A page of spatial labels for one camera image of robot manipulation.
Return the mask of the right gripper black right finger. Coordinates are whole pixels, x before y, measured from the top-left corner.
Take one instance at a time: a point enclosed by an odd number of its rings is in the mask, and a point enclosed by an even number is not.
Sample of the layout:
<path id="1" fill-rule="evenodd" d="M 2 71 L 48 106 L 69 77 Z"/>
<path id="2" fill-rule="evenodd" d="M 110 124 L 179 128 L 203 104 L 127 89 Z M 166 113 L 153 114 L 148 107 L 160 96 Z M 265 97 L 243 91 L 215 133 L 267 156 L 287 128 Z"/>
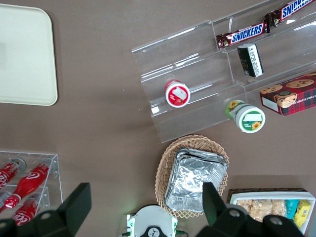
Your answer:
<path id="1" fill-rule="evenodd" d="M 268 215 L 262 222 L 252 219 L 237 205 L 227 206 L 212 183 L 203 183 L 202 203 L 208 222 L 198 237 L 302 237 L 289 219 Z"/>

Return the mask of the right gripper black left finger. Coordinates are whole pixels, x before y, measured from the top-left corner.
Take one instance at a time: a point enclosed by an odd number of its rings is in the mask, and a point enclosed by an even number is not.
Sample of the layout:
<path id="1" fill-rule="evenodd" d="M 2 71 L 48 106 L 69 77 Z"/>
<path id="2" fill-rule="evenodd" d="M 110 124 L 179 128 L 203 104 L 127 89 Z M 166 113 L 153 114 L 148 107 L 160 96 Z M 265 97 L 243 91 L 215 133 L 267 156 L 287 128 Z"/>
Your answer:
<path id="1" fill-rule="evenodd" d="M 92 207 L 90 183 L 80 183 L 56 209 L 38 214 L 25 225 L 1 219 L 2 237 L 74 237 Z"/>

